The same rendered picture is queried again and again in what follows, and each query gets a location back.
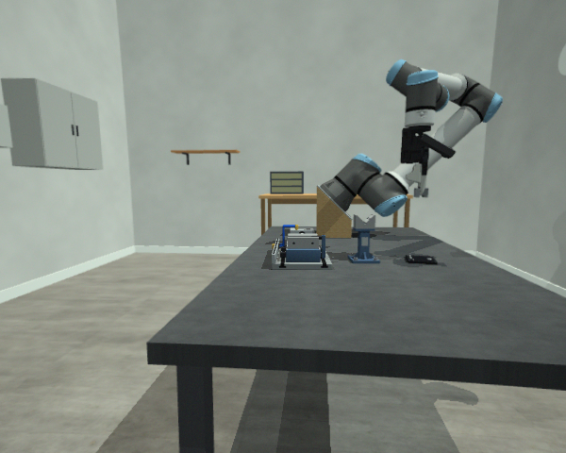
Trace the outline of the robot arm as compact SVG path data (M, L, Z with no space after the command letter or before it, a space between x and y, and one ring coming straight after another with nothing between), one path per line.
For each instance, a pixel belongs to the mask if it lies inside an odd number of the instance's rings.
M452 158L456 153L452 147L482 121L487 123L503 102L496 92L466 75L425 71L402 59L392 65L386 81L407 98L405 127L433 126L435 112L442 110L448 101L460 106L431 136L424 134L421 138L429 145L427 170L441 157ZM407 202L408 188L414 182L407 181L405 176L412 172L414 164L401 163L382 176L381 168L373 160L357 154L334 178L320 187L344 211L359 195L375 212L386 217Z

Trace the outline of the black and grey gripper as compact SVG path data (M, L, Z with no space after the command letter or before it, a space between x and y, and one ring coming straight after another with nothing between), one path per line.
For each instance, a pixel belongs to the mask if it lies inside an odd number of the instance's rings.
M412 167L412 172L406 174L405 179L416 183L418 182L418 188L421 188L420 195L422 195L426 184L429 145L422 142L421 138L424 136L424 132L431 130L431 126L410 126L403 128L403 130L401 163L417 163ZM418 133L419 136L416 136L416 133ZM403 147L403 145L407 145L407 147Z

